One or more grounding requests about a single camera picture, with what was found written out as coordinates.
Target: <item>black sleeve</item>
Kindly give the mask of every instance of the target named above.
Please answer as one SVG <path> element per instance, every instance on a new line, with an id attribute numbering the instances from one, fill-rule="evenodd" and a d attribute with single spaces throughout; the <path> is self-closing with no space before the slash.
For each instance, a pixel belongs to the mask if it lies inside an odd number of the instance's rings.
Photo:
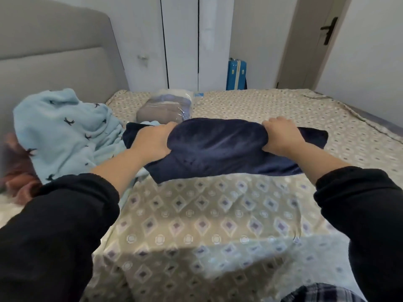
<path id="1" fill-rule="evenodd" d="M 379 169 L 344 167 L 317 182 L 323 216 L 350 238 L 349 259 L 369 302 L 403 295 L 403 192 Z"/>
<path id="2" fill-rule="evenodd" d="M 93 174 L 45 185 L 0 229 L 0 301 L 79 301 L 118 202 L 116 189 Z"/>

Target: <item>suitcase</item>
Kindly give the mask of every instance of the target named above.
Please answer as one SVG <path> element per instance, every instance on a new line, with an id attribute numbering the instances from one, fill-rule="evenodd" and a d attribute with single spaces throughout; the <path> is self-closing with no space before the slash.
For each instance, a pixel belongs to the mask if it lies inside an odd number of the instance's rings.
<path id="1" fill-rule="evenodd" d="M 239 59 L 228 61 L 227 90 L 244 90 L 246 81 L 246 62 Z"/>

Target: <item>plaid fabric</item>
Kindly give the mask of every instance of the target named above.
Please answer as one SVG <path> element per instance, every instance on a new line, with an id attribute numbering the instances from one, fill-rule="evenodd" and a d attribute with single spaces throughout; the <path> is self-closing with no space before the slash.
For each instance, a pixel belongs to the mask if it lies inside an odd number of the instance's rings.
<path id="1" fill-rule="evenodd" d="M 284 297 L 281 302 L 365 302 L 365 300 L 343 287 L 315 283 L 301 286 Z"/>

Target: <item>navy blue pillowcase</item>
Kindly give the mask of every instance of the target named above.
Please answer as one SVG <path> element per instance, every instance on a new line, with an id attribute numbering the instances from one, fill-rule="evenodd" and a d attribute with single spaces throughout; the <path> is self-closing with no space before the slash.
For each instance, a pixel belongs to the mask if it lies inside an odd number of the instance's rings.
<path id="1" fill-rule="evenodd" d="M 128 123 L 123 141 L 130 148 L 137 132 L 147 125 Z M 324 148 L 328 133 L 314 128 L 298 128 L 305 141 Z M 168 137 L 171 153 L 149 163 L 145 169 L 156 183 L 172 179 L 209 177 L 231 173 L 268 176 L 301 174 L 298 165 L 262 151 L 267 144 L 266 129 L 254 122 L 194 118 L 176 126 Z"/>

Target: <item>door handle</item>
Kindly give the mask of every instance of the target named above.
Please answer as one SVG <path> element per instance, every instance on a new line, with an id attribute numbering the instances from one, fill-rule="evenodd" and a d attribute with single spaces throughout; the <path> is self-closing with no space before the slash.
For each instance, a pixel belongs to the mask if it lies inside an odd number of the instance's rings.
<path id="1" fill-rule="evenodd" d="M 333 31 L 335 30 L 335 26 L 337 23 L 338 17 L 334 17 L 332 20 L 332 23 L 329 26 L 323 26 L 320 28 L 320 30 L 329 30 L 326 34 L 326 39 L 324 45 L 328 45 L 330 42 L 330 38 L 332 38 Z"/>

